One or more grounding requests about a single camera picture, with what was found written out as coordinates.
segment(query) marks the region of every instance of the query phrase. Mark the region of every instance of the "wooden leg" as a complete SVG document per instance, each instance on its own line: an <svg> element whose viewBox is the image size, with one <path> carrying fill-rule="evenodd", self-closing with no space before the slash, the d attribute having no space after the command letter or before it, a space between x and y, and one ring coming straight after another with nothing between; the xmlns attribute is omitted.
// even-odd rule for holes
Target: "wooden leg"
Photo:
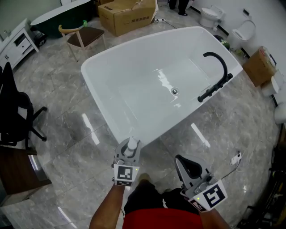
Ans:
<svg viewBox="0 0 286 229"><path fill-rule="evenodd" d="M82 52L84 53L84 56L85 56L85 58L87 59L87 58L88 58L88 55L86 54L86 51L85 51L85 48L84 48L84 44L83 44L82 39L81 39L81 37L80 37L79 31L76 32L76 35L77 35L77 38L78 38L78 40L79 40L79 42L80 42L80 46L81 46Z"/></svg>
<svg viewBox="0 0 286 229"><path fill-rule="evenodd" d="M104 34L101 37L102 37L102 40L103 40L104 49L106 50L106 43L105 43Z"/></svg>
<svg viewBox="0 0 286 229"><path fill-rule="evenodd" d="M29 138L26 137L25 138L25 148L26 148L26 150L31 150L32 148L28 146L28 143L29 143Z"/></svg>
<svg viewBox="0 0 286 229"><path fill-rule="evenodd" d="M37 151L36 151L36 150L33 150L33 149L26 150L26 153L27 153L28 155L35 155L35 156L38 155L38 154L37 154Z"/></svg>
<svg viewBox="0 0 286 229"><path fill-rule="evenodd" d="M67 43L67 46L70 48L71 54L72 54L73 58L75 59L75 61L77 62L76 55L73 53L72 48L70 47L70 45L68 43Z"/></svg>
<svg viewBox="0 0 286 229"><path fill-rule="evenodd" d="M84 53L85 58L88 59L88 55L87 55L87 53L86 53L86 51L85 51L85 48L82 47L81 49L82 49L82 52Z"/></svg>

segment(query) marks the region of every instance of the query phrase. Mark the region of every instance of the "black office chair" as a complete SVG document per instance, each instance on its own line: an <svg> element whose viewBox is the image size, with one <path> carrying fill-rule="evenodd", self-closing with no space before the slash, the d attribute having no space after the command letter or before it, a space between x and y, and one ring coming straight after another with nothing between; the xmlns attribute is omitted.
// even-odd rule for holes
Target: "black office chair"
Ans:
<svg viewBox="0 0 286 229"><path fill-rule="evenodd" d="M42 141L46 141L46 137L41 136L33 128L33 121L42 111L47 111L47 108L43 106L34 114L29 96L17 90L10 63L6 63L3 72L2 68L0 70L2 73L0 74L0 144L16 146L17 142L25 139L25 147L30 149L28 147L30 131ZM19 107L27 110L26 119L18 114Z"/></svg>

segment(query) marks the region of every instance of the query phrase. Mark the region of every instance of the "dark green bathtub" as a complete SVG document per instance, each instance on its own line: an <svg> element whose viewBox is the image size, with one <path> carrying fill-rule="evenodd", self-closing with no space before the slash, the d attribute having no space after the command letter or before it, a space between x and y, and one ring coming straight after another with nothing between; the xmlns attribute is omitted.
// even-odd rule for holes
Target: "dark green bathtub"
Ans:
<svg viewBox="0 0 286 229"><path fill-rule="evenodd" d="M92 15L92 0L77 0L39 16L31 26L50 37L60 38L59 25L63 29L78 28L83 25L83 20L89 21Z"/></svg>

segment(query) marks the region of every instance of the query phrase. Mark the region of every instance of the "white toilet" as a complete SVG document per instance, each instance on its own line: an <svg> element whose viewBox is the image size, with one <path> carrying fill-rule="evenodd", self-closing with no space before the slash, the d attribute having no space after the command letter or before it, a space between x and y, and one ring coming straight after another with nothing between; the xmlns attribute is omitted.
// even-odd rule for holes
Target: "white toilet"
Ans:
<svg viewBox="0 0 286 229"><path fill-rule="evenodd" d="M280 103L274 111L276 124L286 123L286 103Z"/></svg>
<svg viewBox="0 0 286 229"><path fill-rule="evenodd" d="M261 85L261 91L265 97L277 94L279 92L279 86L275 78L271 77L271 80L269 82L263 83Z"/></svg>
<svg viewBox="0 0 286 229"><path fill-rule="evenodd" d="M232 30L227 37L231 49L240 49L255 34L255 30L256 26L251 20L244 21L238 29Z"/></svg>
<svg viewBox="0 0 286 229"><path fill-rule="evenodd" d="M218 25L218 20L222 20L224 15L225 12L214 5L211 8L202 8L200 24L204 27L215 29Z"/></svg>

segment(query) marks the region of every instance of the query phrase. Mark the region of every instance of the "sneaker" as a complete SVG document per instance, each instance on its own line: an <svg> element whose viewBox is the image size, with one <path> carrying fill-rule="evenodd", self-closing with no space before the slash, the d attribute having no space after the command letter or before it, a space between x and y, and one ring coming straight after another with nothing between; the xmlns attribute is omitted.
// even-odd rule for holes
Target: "sneaker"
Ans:
<svg viewBox="0 0 286 229"><path fill-rule="evenodd" d="M182 16L188 16L188 14L187 14L187 13L179 12L178 14L179 14L179 15L182 15Z"/></svg>
<svg viewBox="0 0 286 229"><path fill-rule="evenodd" d="M147 174L147 173L143 173L139 176L139 178L138 178L139 183L142 180L147 180L147 181L151 182L151 178L150 178L149 174Z"/></svg>

